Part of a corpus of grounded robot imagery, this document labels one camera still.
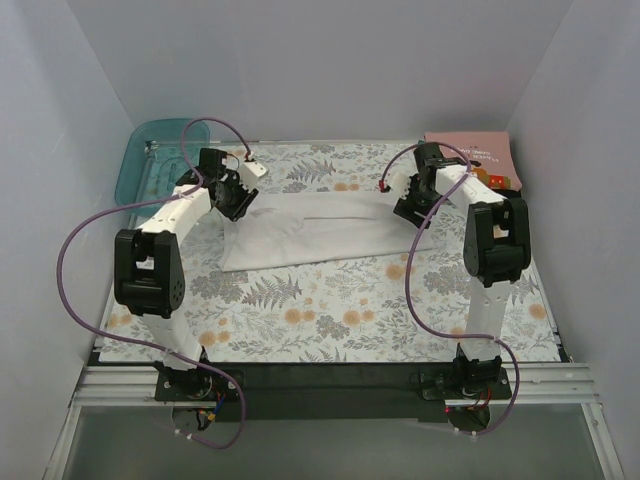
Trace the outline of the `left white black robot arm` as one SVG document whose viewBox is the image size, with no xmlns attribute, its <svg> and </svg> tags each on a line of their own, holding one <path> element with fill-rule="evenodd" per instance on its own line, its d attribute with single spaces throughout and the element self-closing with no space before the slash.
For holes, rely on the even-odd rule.
<svg viewBox="0 0 640 480">
<path fill-rule="evenodd" d="M 232 222 L 242 218 L 267 173 L 251 158 L 231 168 L 227 157 L 219 149 L 201 149 L 198 165 L 177 180 L 174 199 L 141 226 L 115 237 L 115 300 L 141 320 L 163 353 L 162 364 L 173 370 L 192 369 L 203 353 L 176 315 L 186 294 L 181 243 L 213 209 Z"/>
</svg>

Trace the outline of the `white t shirt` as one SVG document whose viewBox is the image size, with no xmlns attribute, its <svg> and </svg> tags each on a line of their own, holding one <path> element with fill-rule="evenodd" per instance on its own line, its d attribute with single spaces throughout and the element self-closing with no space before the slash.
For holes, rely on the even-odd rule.
<svg viewBox="0 0 640 480">
<path fill-rule="evenodd" d="M 407 253 L 417 233 L 378 192 L 260 194 L 244 217 L 225 220 L 224 272 Z"/>
</svg>

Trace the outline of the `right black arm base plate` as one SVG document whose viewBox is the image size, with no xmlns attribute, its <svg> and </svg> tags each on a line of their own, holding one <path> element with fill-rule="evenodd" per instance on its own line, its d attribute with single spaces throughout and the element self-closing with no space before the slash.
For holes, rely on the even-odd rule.
<svg viewBox="0 0 640 480">
<path fill-rule="evenodd" d="M 500 357 L 469 361 L 457 357 L 451 363 L 422 365 L 410 376 L 426 400 L 509 400 L 512 389 Z"/>
</svg>

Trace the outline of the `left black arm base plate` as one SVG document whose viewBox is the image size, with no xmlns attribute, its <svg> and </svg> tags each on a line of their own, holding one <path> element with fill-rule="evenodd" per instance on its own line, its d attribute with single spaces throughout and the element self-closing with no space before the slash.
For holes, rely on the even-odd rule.
<svg viewBox="0 0 640 480">
<path fill-rule="evenodd" d="M 162 402 L 239 401 L 237 389 L 226 377 L 199 367 L 175 370 L 160 361 L 153 362 L 158 372 L 154 399 Z"/>
</svg>

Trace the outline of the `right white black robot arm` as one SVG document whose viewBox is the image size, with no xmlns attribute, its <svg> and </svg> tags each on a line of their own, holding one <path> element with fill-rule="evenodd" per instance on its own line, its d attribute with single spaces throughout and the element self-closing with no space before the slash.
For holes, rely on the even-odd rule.
<svg viewBox="0 0 640 480">
<path fill-rule="evenodd" d="M 481 363 L 500 359 L 508 351 L 501 339 L 506 303 L 531 263 L 529 212 L 521 198 L 507 198 L 490 189 L 472 174 L 473 164 L 463 150 L 445 142 L 423 142 L 401 151 L 412 151 L 416 173 L 383 170 L 379 190 L 396 195 L 394 213 L 417 227 L 407 265 L 411 266 L 421 237 L 436 213 L 449 202 L 466 218 L 462 258 L 471 277 L 469 318 L 462 334 L 438 332 L 418 316 L 411 297 L 410 274 L 405 274 L 407 306 L 416 323 L 430 334 L 453 339 L 462 362 Z M 400 159 L 396 154 L 392 160 Z"/>
</svg>

